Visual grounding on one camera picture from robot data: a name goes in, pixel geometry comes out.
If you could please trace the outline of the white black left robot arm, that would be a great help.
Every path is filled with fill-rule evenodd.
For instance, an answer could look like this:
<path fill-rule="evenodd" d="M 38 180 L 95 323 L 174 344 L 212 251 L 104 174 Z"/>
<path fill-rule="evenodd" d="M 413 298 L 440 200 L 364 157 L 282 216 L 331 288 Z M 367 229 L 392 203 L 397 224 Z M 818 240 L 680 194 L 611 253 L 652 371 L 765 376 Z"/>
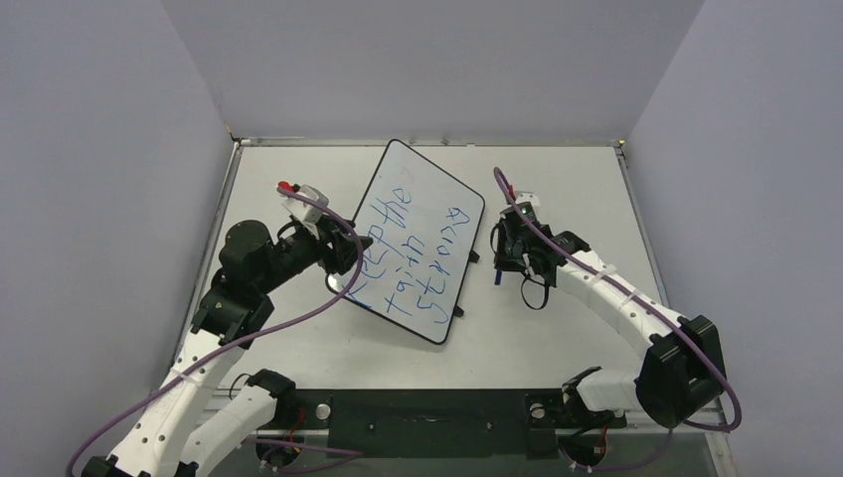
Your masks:
<path fill-rule="evenodd" d="M 247 379 L 233 401 L 198 421 L 214 391 L 245 354 L 274 310 L 271 291 L 318 265 L 329 274 L 355 271 L 371 238 L 344 220 L 293 218 L 291 236 L 273 240 L 255 220 L 234 225 L 221 266 L 200 301 L 181 351 L 150 400 L 127 411 L 140 416 L 105 456 L 90 458 L 84 476 L 207 476 L 264 424 L 284 427 L 296 414 L 295 384 L 267 369 Z"/>

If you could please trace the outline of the black framed whiteboard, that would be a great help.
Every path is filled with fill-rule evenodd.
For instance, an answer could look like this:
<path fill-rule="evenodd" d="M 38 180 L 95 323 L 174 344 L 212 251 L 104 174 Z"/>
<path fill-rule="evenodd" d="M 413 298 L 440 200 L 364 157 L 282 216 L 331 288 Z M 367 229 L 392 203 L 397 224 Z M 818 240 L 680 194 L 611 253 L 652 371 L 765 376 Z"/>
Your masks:
<path fill-rule="evenodd" d="M 474 189 L 405 142 L 388 142 L 354 215 L 372 244 L 358 277 L 332 275 L 333 291 L 433 344 L 443 344 L 484 214 Z"/>

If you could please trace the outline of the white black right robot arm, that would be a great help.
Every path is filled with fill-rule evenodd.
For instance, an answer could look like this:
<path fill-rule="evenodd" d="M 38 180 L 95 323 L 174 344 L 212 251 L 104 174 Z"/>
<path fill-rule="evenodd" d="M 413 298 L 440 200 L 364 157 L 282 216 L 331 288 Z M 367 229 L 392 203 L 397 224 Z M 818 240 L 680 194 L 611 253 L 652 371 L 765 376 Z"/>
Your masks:
<path fill-rule="evenodd" d="M 504 209 L 490 242 L 498 273 L 515 272 L 542 288 L 578 299 L 636 353 L 636 373 L 590 367 L 562 386 L 561 411 L 574 424 L 628 410 L 675 428 L 726 389 L 719 332 L 705 316 L 689 319 L 635 288 L 570 231 L 538 222 L 529 202 Z"/>

